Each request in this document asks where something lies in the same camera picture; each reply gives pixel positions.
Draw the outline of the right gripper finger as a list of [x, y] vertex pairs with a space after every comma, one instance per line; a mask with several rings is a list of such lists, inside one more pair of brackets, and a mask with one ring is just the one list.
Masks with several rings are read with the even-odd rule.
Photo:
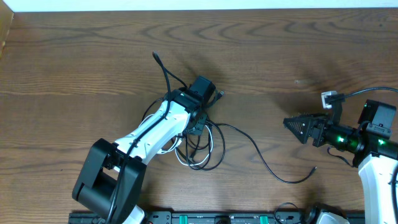
[[283, 125], [287, 128], [302, 144], [306, 144], [310, 137], [310, 131], [314, 127], [317, 119], [297, 119], [296, 117], [284, 118]]
[[329, 119], [328, 113], [300, 114], [297, 119]]

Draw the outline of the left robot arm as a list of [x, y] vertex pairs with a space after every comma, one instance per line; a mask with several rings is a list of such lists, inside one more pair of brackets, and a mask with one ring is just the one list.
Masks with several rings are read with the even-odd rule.
[[74, 200], [106, 223], [141, 223], [145, 213], [137, 206], [146, 168], [179, 134], [201, 134], [204, 110], [224, 95], [212, 81], [198, 77], [162, 98], [159, 109], [133, 132], [114, 142], [97, 140], [89, 150], [72, 191]]

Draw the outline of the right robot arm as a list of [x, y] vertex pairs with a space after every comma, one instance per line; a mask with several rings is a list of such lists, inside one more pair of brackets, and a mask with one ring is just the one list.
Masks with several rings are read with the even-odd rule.
[[367, 100], [352, 128], [340, 123], [346, 95], [336, 91], [321, 95], [331, 115], [316, 113], [285, 118], [283, 125], [302, 143], [329, 145], [354, 155], [351, 167], [358, 169], [364, 192], [366, 223], [397, 223], [397, 143], [390, 140], [397, 108]]

